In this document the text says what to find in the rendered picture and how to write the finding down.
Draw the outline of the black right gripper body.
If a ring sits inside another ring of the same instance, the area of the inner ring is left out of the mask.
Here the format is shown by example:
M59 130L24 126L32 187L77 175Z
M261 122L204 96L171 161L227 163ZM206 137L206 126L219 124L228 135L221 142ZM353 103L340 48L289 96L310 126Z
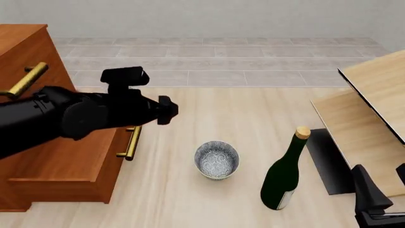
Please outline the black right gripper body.
M405 212L355 209L359 228L405 228Z

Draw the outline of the dark green wine bottle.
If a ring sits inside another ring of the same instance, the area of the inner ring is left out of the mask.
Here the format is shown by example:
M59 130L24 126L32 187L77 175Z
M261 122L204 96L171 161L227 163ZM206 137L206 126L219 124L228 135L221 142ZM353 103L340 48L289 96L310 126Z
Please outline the dark green wine bottle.
M285 208L299 182L299 157L311 131L308 127L297 127L289 147L267 171L260 191L262 203L272 210Z

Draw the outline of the pale wooden rack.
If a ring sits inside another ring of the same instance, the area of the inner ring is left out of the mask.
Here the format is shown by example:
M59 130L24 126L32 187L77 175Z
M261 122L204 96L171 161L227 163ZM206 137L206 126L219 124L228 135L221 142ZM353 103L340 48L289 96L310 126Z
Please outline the pale wooden rack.
M312 100L348 167L362 165L388 197L404 196L405 50L338 70L350 89Z

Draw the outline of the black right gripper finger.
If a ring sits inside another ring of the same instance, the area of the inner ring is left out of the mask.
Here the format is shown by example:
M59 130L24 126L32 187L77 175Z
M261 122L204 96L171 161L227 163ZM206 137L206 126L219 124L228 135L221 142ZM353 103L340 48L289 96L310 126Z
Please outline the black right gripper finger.
M397 172L400 180L402 181L402 183L405 185L405 163L399 165L396 168L396 172Z
M373 182L364 166L356 165L351 172L355 186L356 211L385 210L393 205Z

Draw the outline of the wooden cabinet drawer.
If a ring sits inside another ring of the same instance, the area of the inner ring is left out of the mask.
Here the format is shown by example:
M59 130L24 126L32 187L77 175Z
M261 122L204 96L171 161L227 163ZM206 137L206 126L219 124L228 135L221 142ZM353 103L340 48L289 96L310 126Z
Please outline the wooden cabinet drawer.
M11 89L26 76L25 68L33 68L40 62L46 63L49 68L22 94L22 98L31 96L44 86L75 91L47 25L0 24L0 92Z
M131 132L96 130L82 140L57 138L23 152L8 184L31 202L109 203Z

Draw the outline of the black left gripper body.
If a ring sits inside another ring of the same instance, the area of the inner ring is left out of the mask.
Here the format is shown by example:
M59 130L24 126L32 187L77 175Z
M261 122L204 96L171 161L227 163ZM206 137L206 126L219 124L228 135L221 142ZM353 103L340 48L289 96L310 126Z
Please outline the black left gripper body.
M178 105L168 96L159 96L158 125L168 125L176 115L178 115Z

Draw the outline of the blue-white patterned bowl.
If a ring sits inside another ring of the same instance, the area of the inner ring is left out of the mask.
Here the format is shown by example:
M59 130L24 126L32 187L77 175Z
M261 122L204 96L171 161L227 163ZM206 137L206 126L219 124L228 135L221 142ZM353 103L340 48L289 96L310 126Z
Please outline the blue-white patterned bowl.
M230 144L223 141L210 141L196 149L194 164L205 178L222 181L238 170L240 157L237 150Z

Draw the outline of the wooden cabinet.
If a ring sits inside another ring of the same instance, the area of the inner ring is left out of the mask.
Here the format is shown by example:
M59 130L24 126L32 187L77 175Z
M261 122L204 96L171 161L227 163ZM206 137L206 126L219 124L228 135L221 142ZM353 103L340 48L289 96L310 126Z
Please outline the wooden cabinet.
M74 86L41 24L0 24L0 92L21 87L26 68L48 71L23 97L42 86ZM0 95L0 102L6 101ZM0 212L25 212L34 202L109 203L123 159L133 153L140 127L97 130L74 141L57 138L0 160Z

